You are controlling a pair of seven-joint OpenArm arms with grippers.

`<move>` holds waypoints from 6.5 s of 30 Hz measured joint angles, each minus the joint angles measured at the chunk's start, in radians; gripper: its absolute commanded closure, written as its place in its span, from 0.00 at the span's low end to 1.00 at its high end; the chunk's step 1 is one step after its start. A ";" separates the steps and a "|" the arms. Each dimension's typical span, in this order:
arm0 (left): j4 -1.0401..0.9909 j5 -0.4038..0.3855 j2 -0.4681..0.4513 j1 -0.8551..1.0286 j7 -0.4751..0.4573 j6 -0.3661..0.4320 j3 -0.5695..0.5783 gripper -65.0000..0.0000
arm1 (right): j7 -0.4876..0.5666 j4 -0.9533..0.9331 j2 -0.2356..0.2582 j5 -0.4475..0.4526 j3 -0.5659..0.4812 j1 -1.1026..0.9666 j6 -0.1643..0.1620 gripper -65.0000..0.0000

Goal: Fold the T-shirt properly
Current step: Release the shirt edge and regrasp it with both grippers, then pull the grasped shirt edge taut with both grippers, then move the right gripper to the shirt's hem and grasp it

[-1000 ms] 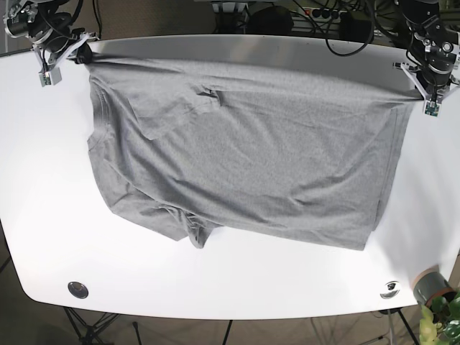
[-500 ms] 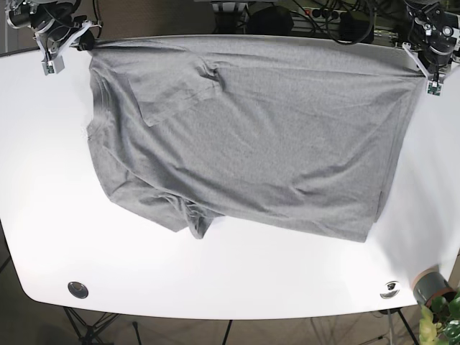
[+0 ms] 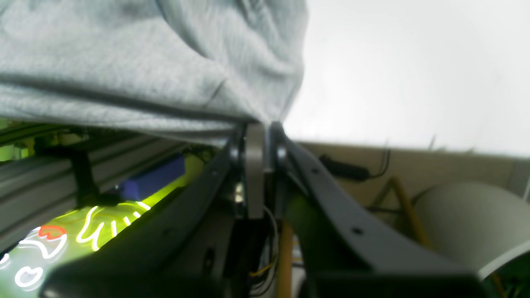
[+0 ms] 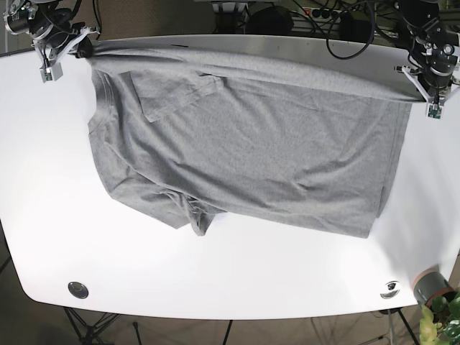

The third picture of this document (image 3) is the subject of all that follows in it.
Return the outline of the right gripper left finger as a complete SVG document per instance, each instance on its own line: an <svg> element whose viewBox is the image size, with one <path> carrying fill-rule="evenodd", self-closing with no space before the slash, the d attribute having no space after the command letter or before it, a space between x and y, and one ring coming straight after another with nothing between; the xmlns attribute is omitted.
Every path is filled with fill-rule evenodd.
<svg viewBox="0 0 530 298"><path fill-rule="evenodd" d="M247 298L265 245L260 124L238 129L185 188L97 252L55 269L43 298Z"/></svg>

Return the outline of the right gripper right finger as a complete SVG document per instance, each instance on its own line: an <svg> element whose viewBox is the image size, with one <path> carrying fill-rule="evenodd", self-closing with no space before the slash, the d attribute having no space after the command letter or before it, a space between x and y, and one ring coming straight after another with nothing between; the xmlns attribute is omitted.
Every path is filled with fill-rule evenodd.
<svg viewBox="0 0 530 298"><path fill-rule="evenodd" d="M486 298L476 274L426 249L350 197L326 167L270 126L280 216L298 237L305 279L299 298Z"/></svg>

